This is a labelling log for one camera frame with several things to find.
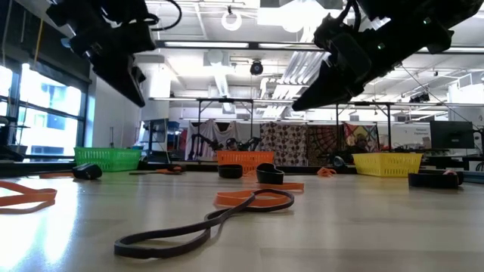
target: camera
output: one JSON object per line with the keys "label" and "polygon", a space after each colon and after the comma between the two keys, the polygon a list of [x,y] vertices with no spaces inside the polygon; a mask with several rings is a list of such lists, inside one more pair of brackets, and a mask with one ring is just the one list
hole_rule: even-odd
{"label": "camera", "polygon": [[254,60],[252,62],[252,65],[250,66],[250,73],[253,76],[258,76],[262,75],[262,72],[264,71],[264,67],[262,66],[262,63],[260,60]]}

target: orange basket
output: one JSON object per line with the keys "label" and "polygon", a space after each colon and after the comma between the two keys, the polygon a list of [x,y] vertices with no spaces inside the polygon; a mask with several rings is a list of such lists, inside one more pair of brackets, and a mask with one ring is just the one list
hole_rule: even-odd
{"label": "orange basket", "polygon": [[217,151],[219,165],[238,164],[244,168],[244,174],[256,170],[261,163],[273,163],[272,151]]}

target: plastic basket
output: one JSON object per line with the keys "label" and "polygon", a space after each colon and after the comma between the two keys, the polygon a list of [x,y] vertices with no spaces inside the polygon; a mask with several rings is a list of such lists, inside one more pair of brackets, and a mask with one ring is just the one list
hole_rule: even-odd
{"label": "plastic basket", "polygon": [[353,154],[358,174],[377,177],[408,177],[418,173],[423,154],[415,153],[369,153]]}
{"label": "plastic basket", "polygon": [[141,150],[123,148],[74,148],[76,164],[95,163],[103,172],[119,172],[138,168]]}
{"label": "plastic basket", "polygon": [[238,164],[244,168],[244,174],[256,170],[259,164],[274,162],[271,151],[217,151],[219,165]]}

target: black object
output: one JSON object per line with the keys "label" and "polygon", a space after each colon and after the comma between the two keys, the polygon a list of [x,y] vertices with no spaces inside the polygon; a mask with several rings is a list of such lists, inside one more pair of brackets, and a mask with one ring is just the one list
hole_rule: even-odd
{"label": "black object", "polygon": [[23,162],[24,155],[19,154],[12,150],[8,146],[8,135],[10,134],[10,128],[15,122],[14,117],[0,116],[0,159],[13,160],[14,162]]}
{"label": "black object", "polygon": [[[215,140],[210,140],[209,138],[203,136],[202,134],[193,134],[191,135],[191,148],[190,148],[190,153],[188,154],[188,160],[192,160],[195,158],[198,158],[202,156],[203,154],[203,142],[207,143],[210,148],[212,148],[213,151],[218,151],[222,150],[224,147],[223,144],[220,144],[216,139]],[[194,146],[197,145],[197,153],[194,151]]]}
{"label": "black object", "polygon": [[[157,25],[160,19],[148,13],[144,0],[54,0],[55,4],[46,14],[59,27],[68,24],[76,34],[65,43],[74,53],[87,57],[98,76],[143,107],[139,84],[146,77],[135,65],[133,54],[156,48],[151,31],[170,29],[178,24],[182,10],[173,0],[169,2],[178,9],[178,19],[171,26],[156,29],[149,26]],[[118,26],[113,28],[105,19]]]}
{"label": "black object", "polygon": [[408,186],[436,189],[457,189],[462,184],[458,175],[408,174]]}
{"label": "black object", "polygon": [[219,165],[220,178],[242,178],[244,168],[242,165]]}
{"label": "black object", "polygon": [[257,181],[260,184],[277,184],[284,183],[284,172],[278,170],[275,165],[271,163],[263,163],[257,166]]}
{"label": "black object", "polygon": [[253,76],[258,76],[262,75],[262,72],[264,72],[264,67],[262,66],[260,60],[254,60],[250,66],[250,74]]}
{"label": "black object", "polygon": [[103,172],[99,165],[94,163],[85,163],[73,168],[73,174],[75,178],[94,180],[103,175]]}
{"label": "black object", "polygon": [[430,121],[432,148],[474,148],[472,122]]}
{"label": "black object", "polygon": [[[315,31],[314,43],[329,52],[318,78],[294,103],[294,110],[344,104],[402,61],[427,47],[431,54],[451,46],[453,26],[472,17],[484,0],[348,0],[338,18],[330,15]],[[378,29],[360,32],[361,9],[369,20],[389,18]],[[355,24],[344,23],[350,9]]]}
{"label": "black object", "polygon": [[[285,204],[272,207],[249,207],[249,204],[256,200],[256,195],[261,193],[276,193],[278,195],[289,197],[289,201]],[[114,243],[114,254],[129,257],[129,258],[171,258],[183,255],[193,251],[202,246],[208,239],[210,239],[210,228],[218,224],[223,224],[225,220],[230,218],[237,212],[274,212],[282,209],[287,209],[294,204],[294,196],[291,193],[284,191],[264,189],[253,192],[253,195],[244,201],[242,204],[230,209],[221,209],[210,212],[205,215],[202,222],[190,224],[184,227],[174,227],[165,230],[153,230],[143,233],[136,233],[125,236]],[[139,243],[146,240],[168,238],[174,236],[181,236],[190,233],[196,233],[203,230],[202,234],[184,244],[173,246],[170,248],[146,248],[142,246],[131,246],[133,243]]]}

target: ceiling light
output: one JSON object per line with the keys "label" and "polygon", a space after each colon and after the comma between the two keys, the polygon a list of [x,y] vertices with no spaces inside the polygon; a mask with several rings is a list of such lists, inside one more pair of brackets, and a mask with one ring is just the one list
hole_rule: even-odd
{"label": "ceiling light", "polygon": [[[422,48],[418,53],[429,53],[427,48]],[[484,54],[484,47],[450,47],[443,54]]]}
{"label": "ceiling light", "polygon": [[254,99],[254,103],[283,103],[292,104],[294,100],[283,100],[283,99]]}
{"label": "ceiling light", "polygon": [[[235,15],[235,21],[233,23],[228,23],[227,22],[227,17],[229,15]],[[229,31],[235,31],[242,26],[242,16],[239,13],[232,12],[231,14],[228,12],[225,12],[224,15],[222,16],[222,26]]]}
{"label": "ceiling light", "polygon": [[164,42],[167,48],[248,48],[247,42]]}
{"label": "ceiling light", "polygon": [[260,43],[259,48],[261,49],[290,49],[298,51],[323,51],[317,48],[316,45],[312,43],[302,43],[302,42],[274,42],[274,43]]}
{"label": "ceiling light", "polygon": [[181,97],[150,97],[154,101],[197,101],[196,98],[181,98]]}

